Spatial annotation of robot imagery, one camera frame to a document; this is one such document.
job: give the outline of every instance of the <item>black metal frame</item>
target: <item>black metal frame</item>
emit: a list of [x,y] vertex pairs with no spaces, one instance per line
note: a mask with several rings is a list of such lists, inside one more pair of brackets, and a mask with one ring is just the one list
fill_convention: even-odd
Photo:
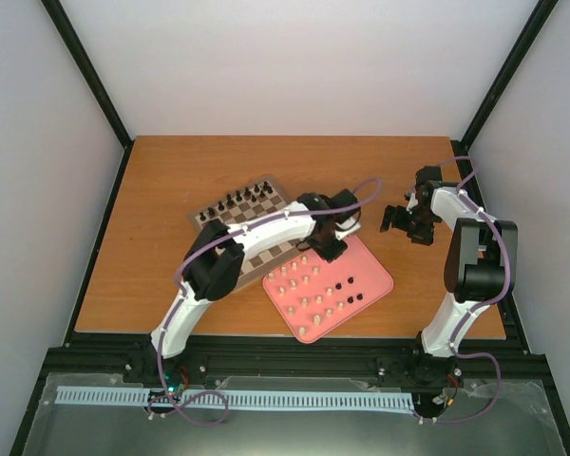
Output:
[[[23,453],[39,399],[50,373],[121,373],[129,381],[146,381],[151,384],[156,383],[157,380],[145,378],[147,370],[143,366],[147,357],[147,335],[77,333],[73,331],[118,195],[124,170],[132,151],[133,141],[129,138],[114,105],[110,102],[105,88],[67,19],[59,0],[42,0],[42,3],[84,75],[114,133],[123,145],[123,160],[68,325],[65,344],[63,347],[50,349],[47,352],[38,381],[29,399],[27,412],[13,443],[10,453],[12,456]],[[557,0],[540,0],[534,8],[465,135],[460,141],[451,142],[455,156],[468,154],[470,146],[477,138],[515,70],[556,4]],[[472,172],[470,161],[457,161],[457,163],[462,178]],[[479,185],[475,179],[470,180],[465,188],[478,204],[484,204]],[[513,297],[511,296],[501,302],[499,309],[506,339],[465,340],[461,344],[461,352],[493,353],[501,364],[503,378],[505,379],[541,380],[564,447],[570,455],[570,427],[546,358],[543,355],[529,353]],[[401,356],[402,352],[409,349],[410,344],[411,339],[325,338],[308,346],[300,344],[292,337],[192,336],[189,339],[185,357],[191,381],[203,384],[208,388],[212,387],[215,380],[224,379],[231,375],[270,375],[354,378],[366,381],[371,385],[398,387],[410,392],[422,392],[422,388],[402,385],[391,376],[379,374],[379,368],[385,360]],[[200,366],[205,367],[203,372],[199,369]],[[494,378],[493,366],[489,360],[461,360],[459,366],[467,378]]]

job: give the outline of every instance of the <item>chessboard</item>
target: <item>chessboard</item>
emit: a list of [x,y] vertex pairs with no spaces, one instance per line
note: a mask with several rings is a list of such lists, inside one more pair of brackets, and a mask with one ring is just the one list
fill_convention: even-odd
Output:
[[[227,190],[223,196],[188,214],[188,219],[200,232],[209,220],[219,219],[226,225],[242,223],[272,214],[290,202],[291,199],[273,176],[263,176],[239,188]],[[282,242],[244,261],[235,291],[299,255],[295,248],[298,242],[299,239]]]

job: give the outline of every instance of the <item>wooden table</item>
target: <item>wooden table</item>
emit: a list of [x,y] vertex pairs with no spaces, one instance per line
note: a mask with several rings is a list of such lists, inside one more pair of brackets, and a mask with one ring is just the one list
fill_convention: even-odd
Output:
[[[309,191],[333,195],[372,176],[383,180],[381,195],[363,209],[358,235],[390,272],[394,289],[331,335],[413,337],[444,298],[450,232],[438,224],[435,243],[427,247],[411,244],[403,232],[378,228],[385,205],[405,204],[418,169],[452,155],[448,138],[138,137],[76,331],[154,330],[175,296],[173,273],[196,237],[186,215],[272,174],[292,197]],[[460,179],[455,164],[444,167],[444,178]],[[290,332],[257,281],[213,304],[195,333]],[[504,338],[498,310],[482,314],[469,335]]]

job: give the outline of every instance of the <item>pink peg board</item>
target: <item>pink peg board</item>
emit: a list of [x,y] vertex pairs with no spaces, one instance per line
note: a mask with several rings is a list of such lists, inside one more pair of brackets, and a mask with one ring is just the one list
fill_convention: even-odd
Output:
[[351,236],[346,243],[348,249],[336,261],[328,263],[309,250],[262,281],[302,343],[313,343],[392,290],[392,277],[363,242]]

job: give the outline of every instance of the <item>robotic arm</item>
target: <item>robotic arm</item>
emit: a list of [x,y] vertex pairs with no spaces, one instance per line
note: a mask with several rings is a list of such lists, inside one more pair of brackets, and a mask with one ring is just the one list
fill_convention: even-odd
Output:
[[[456,183],[443,182],[438,166],[425,166],[416,174],[413,191],[406,195],[408,207],[388,206],[380,231],[390,226],[405,231],[412,243],[431,245],[434,223],[444,221],[453,232],[444,270],[446,297],[432,322],[420,333],[421,354],[449,358],[477,317],[489,305],[483,302],[499,295],[505,286],[505,263],[509,269],[508,290],[515,284],[517,226],[512,221],[484,217]],[[502,252],[500,236],[506,252]]]
[[[171,358],[183,352],[202,314],[213,302],[235,289],[243,261],[266,249],[299,239],[326,261],[338,258],[347,248],[342,239],[360,228],[354,217],[359,208],[347,209],[358,205],[356,203],[356,197],[349,190],[332,198],[310,193],[303,194],[279,212],[249,223],[225,225],[217,219],[210,220],[186,258],[207,250],[183,269],[180,290],[162,323],[151,334],[154,348],[159,349],[164,333],[162,357]],[[224,237],[229,239],[220,242]],[[208,248],[211,243],[219,246]]]

